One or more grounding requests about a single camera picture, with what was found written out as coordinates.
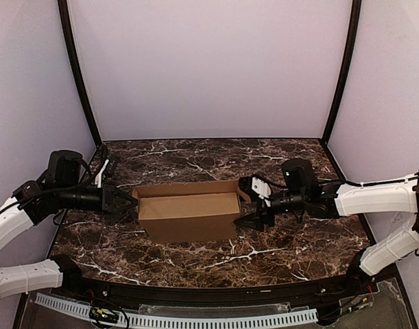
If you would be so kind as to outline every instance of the open cardboard box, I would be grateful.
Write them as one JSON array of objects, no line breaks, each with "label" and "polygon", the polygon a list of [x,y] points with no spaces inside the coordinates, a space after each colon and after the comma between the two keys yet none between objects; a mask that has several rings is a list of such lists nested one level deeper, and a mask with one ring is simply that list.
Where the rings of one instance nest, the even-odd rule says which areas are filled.
[{"label": "open cardboard box", "polygon": [[236,237],[238,180],[138,186],[139,222],[156,243]]}]

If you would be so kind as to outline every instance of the brown marble table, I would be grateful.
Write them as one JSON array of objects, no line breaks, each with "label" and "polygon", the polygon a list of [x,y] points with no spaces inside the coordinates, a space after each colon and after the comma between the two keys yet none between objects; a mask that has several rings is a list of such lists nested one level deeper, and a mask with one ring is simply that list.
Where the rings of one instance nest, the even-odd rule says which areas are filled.
[{"label": "brown marble table", "polygon": [[[258,173],[284,183],[280,164],[313,163],[319,181],[337,174],[315,139],[211,139],[106,142],[121,157],[113,181],[136,185],[231,180]],[[244,212],[253,211],[245,206]],[[237,238],[208,243],[151,242],[134,210],[119,215],[70,211],[51,254],[67,254],[87,278],[158,287],[256,287],[343,274],[369,245],[358,216],[320,221],[280,215],[274,228],[239,228]]]}]

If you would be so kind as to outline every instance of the black vertical pole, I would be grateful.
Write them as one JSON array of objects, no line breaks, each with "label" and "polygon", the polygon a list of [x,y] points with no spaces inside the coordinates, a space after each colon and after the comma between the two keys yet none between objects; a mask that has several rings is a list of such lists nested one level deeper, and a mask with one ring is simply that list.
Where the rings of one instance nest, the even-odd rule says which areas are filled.
[{"label": "black vertical pole", "polygon": [[78,62],[77,50],[73,40],[71,19],[69,17],[69,9],[67,7],[67,0],[58,0],[58,8],[60,10],[61,26],[63,28],[64,41],[66,42],[67,54],[69,62],[71,63],[73,79],[77,86],[78,96],[80,97],[81,105],[83,107],[84,115],[86,116],[87,124],[95,145],[99,147],[102,144],[101,136],[99,135],[98,127],[93,116],[92,107],[88,101],[86,86],[84,85],[83,76],[81,74],[80,63]]},{"label": "black vertical pole", "polygon": [[352,53],[354,51],[357,27],[359,26],[360,9],[361,0],[352,0],[351,17],[349,20],[348,35],[346,37],[344,57],[342,59],[342,66],[340,67],[339,79],[337,81],[333,103],[331,104],[330,114],[322,136],[322,141],[325,144],[328,144],[330,141],[337,113],[339,112],[340,102],[342,101],[342,96],[344,94],[346,79],[348,78],[348,72],[351,65]]}]

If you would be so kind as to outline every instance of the white wall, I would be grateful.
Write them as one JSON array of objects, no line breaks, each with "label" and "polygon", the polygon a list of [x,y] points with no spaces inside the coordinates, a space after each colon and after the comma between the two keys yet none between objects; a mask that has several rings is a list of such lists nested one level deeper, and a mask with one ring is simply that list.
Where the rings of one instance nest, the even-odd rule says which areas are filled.
[{"label": "white wall", "polygon": [[351,0],[70,0],[105,140],[320,137]]},{"label": "white wall", "polygon": [[[64,47],[57,1],[0,1],[0,205],[36,179],[56,149],[94,144]],[[50,220],[0,251],[0,266],[43,260],[56,227]],[[12,327],[18,296],[0,301],[0,329]]]},{"label": "white wall", "polygon": [[[330,147],[351,180],[419,167],[419,0],[363,0],[354,57]],[[408,215],[369,215],[377,240]],[[419,324],[419,258],[398,267]]]}]

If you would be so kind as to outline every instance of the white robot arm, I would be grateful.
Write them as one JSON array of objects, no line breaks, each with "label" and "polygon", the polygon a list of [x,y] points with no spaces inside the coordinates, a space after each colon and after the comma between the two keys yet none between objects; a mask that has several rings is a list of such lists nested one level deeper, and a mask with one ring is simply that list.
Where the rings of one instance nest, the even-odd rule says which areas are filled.
[{"label": "white robot arm", "polygon": [[[408,221],[386,239],[356,255],[347,274],[359,272],[364,280],[419,249],[419,172],[382,182],[319,184],[311,163],[306,160],[288,160],[282,170],[286,186],[258,175],[240,179],[240,191],[258,205],[257,212],[238,219],[238,225],[263,231],[264,225],[274,225],[275,214],[289,211],[307,211],[315,218],[369,212],[416,213],[416,220]],[[271,185],[283,190],[273,193]]]},{"label": "white robot arm", "polygon": [[[82,155],[74,151],[53,152],[48,169],[39,179],[24,183],[0,207],[0,249],[20,233],[62,209],[107,213],[135,207],[136,199],[97,178],[103,174],[111,175],[116,167],[117,159],[106,157],[106,148],[103,148],[99,170],[94,174],[88,170],[89,178],[79,183],[80,167],[88,168]],[[75,276],[80,278],[81,271],[65,255],[36,264],[0,267],[0,299],[37,289],[61,287],[64,280]]]}]

